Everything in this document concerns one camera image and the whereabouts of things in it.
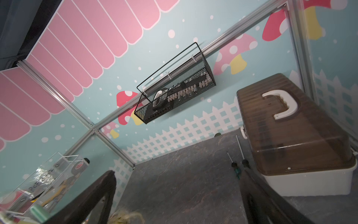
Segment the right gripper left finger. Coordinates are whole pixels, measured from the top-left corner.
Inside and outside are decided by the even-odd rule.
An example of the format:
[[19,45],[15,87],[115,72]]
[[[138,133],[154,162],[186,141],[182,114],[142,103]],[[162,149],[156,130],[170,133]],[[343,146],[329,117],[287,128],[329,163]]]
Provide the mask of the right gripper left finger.
[[116,184],[115,172],[112,170],[105,172],[45,223],[81,224],[89,218],[89,224],[106,224],[112,209]]

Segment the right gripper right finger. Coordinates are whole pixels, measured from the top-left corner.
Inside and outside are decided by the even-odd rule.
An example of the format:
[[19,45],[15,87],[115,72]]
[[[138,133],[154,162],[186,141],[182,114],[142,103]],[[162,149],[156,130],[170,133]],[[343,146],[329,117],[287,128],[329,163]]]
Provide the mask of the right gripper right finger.
[[249,224],[308,223],[305,215],[249,168],[244,168],[241,173],[240,191]]

